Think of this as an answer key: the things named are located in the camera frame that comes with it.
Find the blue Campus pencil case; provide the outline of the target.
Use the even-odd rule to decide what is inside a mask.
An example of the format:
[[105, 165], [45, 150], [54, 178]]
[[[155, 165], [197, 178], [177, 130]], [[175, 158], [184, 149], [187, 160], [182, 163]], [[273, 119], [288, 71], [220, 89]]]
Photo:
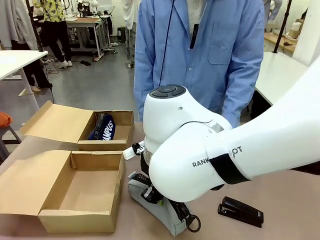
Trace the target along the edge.
[[111, 141], [115, 136], [116, 124], [113, 117], [108, 113], [101, 113], [95, 125], [94, 130], [88, 137], [90, 141]]

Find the person in black trousers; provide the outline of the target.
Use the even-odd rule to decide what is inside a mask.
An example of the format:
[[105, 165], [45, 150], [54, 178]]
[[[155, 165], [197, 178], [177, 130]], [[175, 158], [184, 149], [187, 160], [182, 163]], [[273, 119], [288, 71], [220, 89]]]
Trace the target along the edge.
[[48, 81], [39, 59], [26, 65], [23, 71], [33, 92], [40, 92], [41, 89], [50, 89], [53, 87]]

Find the cardboard box with grey case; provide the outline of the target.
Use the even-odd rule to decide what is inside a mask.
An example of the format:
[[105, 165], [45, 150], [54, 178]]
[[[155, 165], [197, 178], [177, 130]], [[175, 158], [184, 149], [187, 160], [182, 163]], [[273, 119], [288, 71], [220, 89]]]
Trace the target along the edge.
[[19, 159], [0, 175], [0, 215], [36, 216], [50, 234], [113, 233], [125, 171], [121, 151]]

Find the cardboard box with blue case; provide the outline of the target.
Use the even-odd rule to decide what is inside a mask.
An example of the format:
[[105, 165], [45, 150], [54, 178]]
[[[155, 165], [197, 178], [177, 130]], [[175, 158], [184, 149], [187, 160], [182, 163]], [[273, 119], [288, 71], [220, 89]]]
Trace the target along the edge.
[[[110, 140], [90, 140], [100, 115], [108, 114], [115, 128]], [[76, 144], [80, 151], [123, 151], [131, 147], [134, 113], [121, 110], [87, 110], [47, 101], [21, 128], [25, 136]]]

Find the white table with rounded corner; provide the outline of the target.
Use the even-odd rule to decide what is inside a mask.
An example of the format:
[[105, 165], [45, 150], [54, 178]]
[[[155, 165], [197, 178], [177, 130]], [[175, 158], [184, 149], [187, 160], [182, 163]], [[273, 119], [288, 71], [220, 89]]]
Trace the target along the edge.
[[255, 90], [273, 105], [307, 69], [307, 66], [283, 53], [264, 52]]

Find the orange cloth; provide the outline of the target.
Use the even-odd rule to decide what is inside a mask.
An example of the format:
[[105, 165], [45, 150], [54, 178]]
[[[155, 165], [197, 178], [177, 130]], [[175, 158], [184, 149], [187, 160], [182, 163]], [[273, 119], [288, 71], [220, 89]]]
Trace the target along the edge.
[[5, 112], [0, 112], [0, 128], [6, 128], [12, 123], [12, 117]]

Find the black stool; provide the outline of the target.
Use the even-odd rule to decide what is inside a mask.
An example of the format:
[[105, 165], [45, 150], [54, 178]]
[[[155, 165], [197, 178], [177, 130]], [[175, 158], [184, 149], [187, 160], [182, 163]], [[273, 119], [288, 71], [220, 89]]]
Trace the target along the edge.
[[126, 43], [126, 27], [125, 26], [120, 26], [117, 28], [117, 41], [122, 44]]

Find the black clip-on microphone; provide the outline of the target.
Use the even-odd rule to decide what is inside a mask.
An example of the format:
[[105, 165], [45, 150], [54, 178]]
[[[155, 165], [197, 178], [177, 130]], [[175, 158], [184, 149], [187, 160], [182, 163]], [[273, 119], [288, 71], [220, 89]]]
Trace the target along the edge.
[[189, 46], [190, 50], [192, 50], [195, 46], [198, 30], [199, 30], [199, 24], [194, 24], [193, 30], [192, 30], [192, 36], [190, 40], [190, 46]]

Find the person in yellow patterned shirt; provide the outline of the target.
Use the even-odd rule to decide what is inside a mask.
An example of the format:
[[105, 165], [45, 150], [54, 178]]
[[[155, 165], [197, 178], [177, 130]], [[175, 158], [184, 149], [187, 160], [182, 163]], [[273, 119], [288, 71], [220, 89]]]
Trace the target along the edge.
[[56, 67], [72, 67], [68, 28], [61, 0], [32, 0], [35, 8], [43, 10], [43, 28], [48, 45], [58, 60]]

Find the hanging grey garment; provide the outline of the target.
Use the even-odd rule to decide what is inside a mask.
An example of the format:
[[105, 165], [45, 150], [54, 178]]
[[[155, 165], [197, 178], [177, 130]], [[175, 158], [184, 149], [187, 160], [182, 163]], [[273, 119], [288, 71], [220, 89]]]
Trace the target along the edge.
[[24, 0], [0, 0], [0, 42], [6, 50], [12, 41], [27, 44], [36, 51], [38, 44]]

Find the wooden table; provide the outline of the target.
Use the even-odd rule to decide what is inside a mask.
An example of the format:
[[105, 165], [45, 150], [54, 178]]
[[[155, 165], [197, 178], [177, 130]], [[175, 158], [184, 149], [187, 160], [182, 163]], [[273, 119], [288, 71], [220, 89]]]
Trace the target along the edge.
[[[264, 33], [264, 40], [274, 45], [274, 47], [271, 50], [272, 52], [274, 51], [276, 43], [278, 42], [278, 38], [279, 36], [273, 32]], [[291, 39], [290, 37], [282, 36], [280, 38], [277, 51], [281, 50], [293, 54], [296, 49], [297, 42], [297, 39]]]

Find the white table with angled legs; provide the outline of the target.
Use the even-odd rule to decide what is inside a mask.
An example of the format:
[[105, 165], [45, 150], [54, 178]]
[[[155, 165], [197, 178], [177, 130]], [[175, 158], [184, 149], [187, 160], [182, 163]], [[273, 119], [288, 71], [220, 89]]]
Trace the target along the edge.
[[46, 50], [0, 50], [0, 81], [13, 73], [19, 72], [34, 112], [37, 112], [40, 108], [23, 67], [47, 55], [48, 51]]

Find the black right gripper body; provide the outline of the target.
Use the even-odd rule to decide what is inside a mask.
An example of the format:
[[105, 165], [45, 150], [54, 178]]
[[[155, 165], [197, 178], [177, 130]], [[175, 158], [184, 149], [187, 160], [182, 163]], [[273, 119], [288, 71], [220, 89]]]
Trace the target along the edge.
[[152, 182], [149, 178], [149, 165], [147, 164], [145, 160], [145, 152], [143, 151], [140, 154], [140, 167], [142, 173], [140, 174], [140, 178], [142, 179], [142, 183], [146, 184], [147, 186], [151, 186]]

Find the black stapler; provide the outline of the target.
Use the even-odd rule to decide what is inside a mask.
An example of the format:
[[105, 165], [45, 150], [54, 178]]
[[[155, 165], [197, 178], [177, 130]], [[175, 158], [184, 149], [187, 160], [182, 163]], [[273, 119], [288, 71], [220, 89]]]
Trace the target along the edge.
[[264, 223], [262, 211], [228, 196], [222, 199], [217, 213], [258, 228], [262, 228]]

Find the person in blue shirt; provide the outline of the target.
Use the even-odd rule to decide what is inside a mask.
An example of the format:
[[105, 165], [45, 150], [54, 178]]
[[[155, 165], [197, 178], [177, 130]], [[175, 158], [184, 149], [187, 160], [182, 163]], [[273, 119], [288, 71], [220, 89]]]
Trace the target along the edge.
[[263, 0], [141, 0], [134, 56], [139, 117], [149, 92], [181, 85], [236, 128], [264, 57]]

